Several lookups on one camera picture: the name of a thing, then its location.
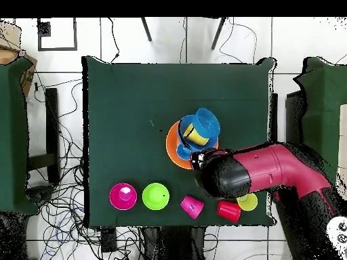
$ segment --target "magenta cup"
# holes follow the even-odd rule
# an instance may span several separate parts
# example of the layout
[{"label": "magenta cup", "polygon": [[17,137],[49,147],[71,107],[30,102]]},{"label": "magenta cup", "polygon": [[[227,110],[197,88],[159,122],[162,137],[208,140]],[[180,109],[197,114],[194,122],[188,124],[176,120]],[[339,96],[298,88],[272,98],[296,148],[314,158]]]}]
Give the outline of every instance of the magenta cup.
[{"label": "magenta cup", "polygon": [[201,201],[196,200],[191,196],[185,196],[181,202],[181,207],[190,217],[196,219],[200,212],[203,210],[205,204]]},{"label": "magenta cup", "polygon": [[126,211],[135,205],[138,194],[131,185],[118,183],[111,189],[109,198],[116,209]]}]

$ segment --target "green cup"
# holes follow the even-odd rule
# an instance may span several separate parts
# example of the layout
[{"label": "green cup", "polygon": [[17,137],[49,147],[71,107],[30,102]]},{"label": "green cup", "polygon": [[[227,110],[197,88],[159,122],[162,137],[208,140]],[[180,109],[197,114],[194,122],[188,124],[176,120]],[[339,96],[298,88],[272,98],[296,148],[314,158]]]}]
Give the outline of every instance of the green cup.
[{"label": "green cup", "polygon": [[169,198],[169,191],[161,183],[151,183],[142,193],[144,205],[152,211],[158,211],[166,207]]}]

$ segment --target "table leg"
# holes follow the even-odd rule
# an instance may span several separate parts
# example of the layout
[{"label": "table leg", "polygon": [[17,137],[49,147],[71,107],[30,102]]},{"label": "table leg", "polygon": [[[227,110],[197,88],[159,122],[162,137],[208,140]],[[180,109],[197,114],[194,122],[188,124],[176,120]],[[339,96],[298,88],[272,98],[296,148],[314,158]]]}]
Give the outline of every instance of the table leg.
[{"label": "table leg", "polygon": [[148,29],[148,26],[147,26],[146,18],[145,17],[141,17],[141,20],[142,20],[142,23],[144,25],[144,30],[146,31],[147,38],[151,42],[152,41],[152,37],[150,36],[150,33],[149,33],[149,29]]},{"label": "table leg", "polygon": [[216,35],[214,37],[214,40],[213,40],[213,43],[212,43],[212,47],[211,47],[211,49],[213,49],[213,50],[214,50],[214,48],[216,48],[216,44],[217,44],[218,38],[220,36],[220,33],[222,32],[222,28],[223,28],[225,19],[226,19],[226,17],[221,17],[220,18],[220,25],[218,26],[218,29],[217,29],[217,32],[216,32]]}]

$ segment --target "yellow-green cup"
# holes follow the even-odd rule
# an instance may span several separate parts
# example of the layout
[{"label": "yellow-green cup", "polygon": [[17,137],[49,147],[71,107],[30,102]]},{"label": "yellow-green cup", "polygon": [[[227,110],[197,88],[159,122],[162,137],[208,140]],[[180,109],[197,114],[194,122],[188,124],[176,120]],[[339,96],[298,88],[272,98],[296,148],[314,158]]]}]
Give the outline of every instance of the yellow-green cup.
[{"label": "yellow-green cup", "polygon": [[258,205],[258,199],[255,194],[246,194],[236,199],[243,211],[252,211]]}]

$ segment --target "white tile floor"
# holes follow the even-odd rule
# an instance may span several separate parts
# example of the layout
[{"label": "white tile floor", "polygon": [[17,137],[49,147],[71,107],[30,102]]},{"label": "white tile floor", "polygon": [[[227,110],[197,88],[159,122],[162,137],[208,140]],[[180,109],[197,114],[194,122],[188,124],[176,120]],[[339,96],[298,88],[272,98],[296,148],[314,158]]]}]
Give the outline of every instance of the white tile floor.
[{"label": "white tile floor", "polygon": [[[179,18],[147,18],[152,42],[148,42],[141,19],[115,18],[114,34],[120,49],[119,57],[115,62],[138,63],[178,63],[185,31],[182,27],[183,17]],[[52,18],[50,39],[42,41],[42,47],[70,47],[73,43],[72,19]],[[37,49],[37,19],[15,19],[15,23],[22,29],[21,48],[28,55],[36,58],[38,73],[34,82],[39,84],[39,78],[45,86],[54,85],[81,78],[81,56],[95,56],[105,62],[111,61],[117,49],[111,34],[111,22],[107,18],[77,18],[77,51],[38,51]],[[274,57],[277,68],[274,75],[274,91],[279,94],[278,122],[279,140],[285,140],[285,96],[297,91],[299,87],[293,82],[293,77],[302,70],[302,62],[307,56],[322,56],[328,62],[336,63],[346,53],[346,22],[337,18],[241,18],[234,19],[235,24],[245,25],[253,29],[257,35],[255,62],[261,58]],[[219,20],[207,18],[188,19],[188,63],[225,63],[238,62],[236,59],[220,53],[221,45],[227,40],[232,30],[232,25],[226,21],[219,41],[214,51],[211,44],[218,27]],[[242,62],[253,62],[253,49],[255,45],[254,34],[243,26],[234,26],[229,41],[223,46],[222,51],[234,55]],[[182,62],[185,62],[185,44],[182,49]],[[347,64],[347,57],[340,60],[340,64]],[[59,113],[64,114],[75,108],[71,97],[71,89],[78,81],[56,86],[59,97]],[[62,118],[62,124],[68,127],[73,140],[80,147],[83,145],[82,130],[82,87],[77,85],[73,95],[77,101],[77,111]],[[41,88],[36,92],[37,98],[44,99]],[[45,152],[45,105],[34,98],[32,87],[29,95],[33,105],[28,105],[28,122],[30,131],[30,155]],[[81,152],[72,148],[69,156],[81,156]],[[68,165],[71,167],[77,160],[70,158]],[[47,177],[47,172],[42,169],[42,174]],[[37,171],[30,173],[30,184],[45,184]],[[48,239],[51,229],[44,233],[48,224],[47,212],[30,219],[27,231],[28,253],[31,257],[40,258],[44,253],[43,239]],[[277,212],[272,206],[275,218]],[[61,221],[66,213],[59,215],[57,222]],[[207,260],[290,260],[290,252],[285,241],[281,224],[267,227],[209,227],[207,233],[218,235],[219,245],[216,245],[213,236],[206,236],[205,253]],[[57,238],[49,240],[52,246],[57,245]],[[80,244],[75,251],[75,257],[68,256],[76,248],[74,242],[67,242],[52,260],[97,260],[90,247]],[[138,256],[134,246],[130,259]],[[51,256],[44,254],[42,260]]]}]

